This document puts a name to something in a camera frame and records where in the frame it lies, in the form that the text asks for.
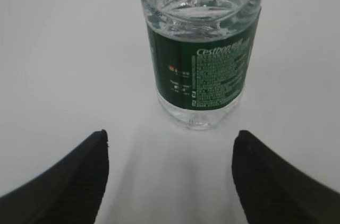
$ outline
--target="plastic bottle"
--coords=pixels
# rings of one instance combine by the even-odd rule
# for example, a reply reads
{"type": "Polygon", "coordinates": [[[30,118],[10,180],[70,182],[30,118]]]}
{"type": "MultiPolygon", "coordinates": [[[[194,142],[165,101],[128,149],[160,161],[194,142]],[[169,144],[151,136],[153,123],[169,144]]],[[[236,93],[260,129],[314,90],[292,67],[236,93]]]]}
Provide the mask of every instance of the plastic bottle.
{"type": "Polygon", "coordinates": [[[158,99],[205,130],[240,101],[261,0],[141,0],[158,99]]]}

